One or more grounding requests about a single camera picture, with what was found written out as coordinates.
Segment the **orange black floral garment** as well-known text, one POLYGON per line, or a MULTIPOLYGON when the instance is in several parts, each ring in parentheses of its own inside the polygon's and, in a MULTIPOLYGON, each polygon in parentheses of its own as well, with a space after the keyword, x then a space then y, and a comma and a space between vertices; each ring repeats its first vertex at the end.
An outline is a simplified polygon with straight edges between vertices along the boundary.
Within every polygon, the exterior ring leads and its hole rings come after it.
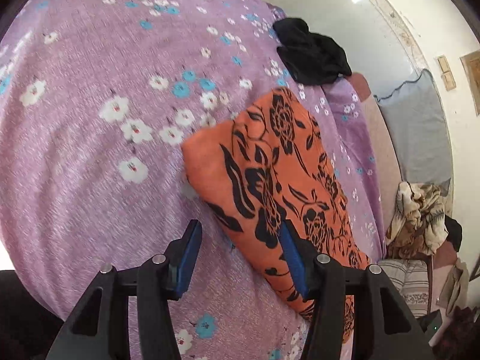
POLYGON ((235 119, 205 127, 182 144, 187 180, 221 228, 296 317, 282 322, 279 346, 296 347, 313 304, 294 287, 279 243, 283 223, 345 267, 364 268, 347 195, 314 117, 285 87, 235 119))

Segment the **striped grey pillow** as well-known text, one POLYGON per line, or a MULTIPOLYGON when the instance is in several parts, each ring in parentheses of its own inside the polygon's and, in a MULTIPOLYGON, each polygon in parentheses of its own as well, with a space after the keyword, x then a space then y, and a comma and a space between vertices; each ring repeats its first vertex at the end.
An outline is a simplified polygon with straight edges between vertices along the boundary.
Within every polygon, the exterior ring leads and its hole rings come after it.
POLYGON ((428 268, 422 260, 384 259, 378 263, 418 318, 430 312, 428 268))

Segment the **beige leaf pattern blanket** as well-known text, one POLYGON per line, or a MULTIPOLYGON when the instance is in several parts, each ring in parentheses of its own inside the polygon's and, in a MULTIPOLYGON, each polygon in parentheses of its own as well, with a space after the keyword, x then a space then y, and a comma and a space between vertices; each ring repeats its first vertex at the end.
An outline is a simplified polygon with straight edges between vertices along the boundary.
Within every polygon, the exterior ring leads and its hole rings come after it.
POLYGON ((442 190, 435 184, 399 184, 394 215, 385 234, 387 257, 433 256, 448 238, 442 190))

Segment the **purple floral bedsheet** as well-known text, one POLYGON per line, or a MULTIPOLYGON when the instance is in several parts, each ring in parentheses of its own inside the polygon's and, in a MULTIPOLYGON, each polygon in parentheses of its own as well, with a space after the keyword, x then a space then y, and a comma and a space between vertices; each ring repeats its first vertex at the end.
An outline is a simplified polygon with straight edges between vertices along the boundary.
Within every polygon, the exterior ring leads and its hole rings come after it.
POLYGON ((314 117, 368 265, 385 250, 377 166, 347 80, 296 83, 263 0, 28 0, 1 40, 1 242, 54 340, 95 275, 141 266, 202 224, 188 290, 168 308, 179 359, 300 359, 296 313, 186 177, 182 144, 288 88, 314 117))

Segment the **black crumpled garment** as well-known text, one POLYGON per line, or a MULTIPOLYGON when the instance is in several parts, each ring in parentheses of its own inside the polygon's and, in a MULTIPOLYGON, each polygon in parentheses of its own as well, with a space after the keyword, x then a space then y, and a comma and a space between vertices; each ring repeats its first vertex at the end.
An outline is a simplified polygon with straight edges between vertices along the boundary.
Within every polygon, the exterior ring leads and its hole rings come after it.
POLYGON ((277 53, 296 83, 322 86, 352 75, 344 49, 333 38, 312 33, 303 19, 280 19, 272 29, 280 41, 277 53))

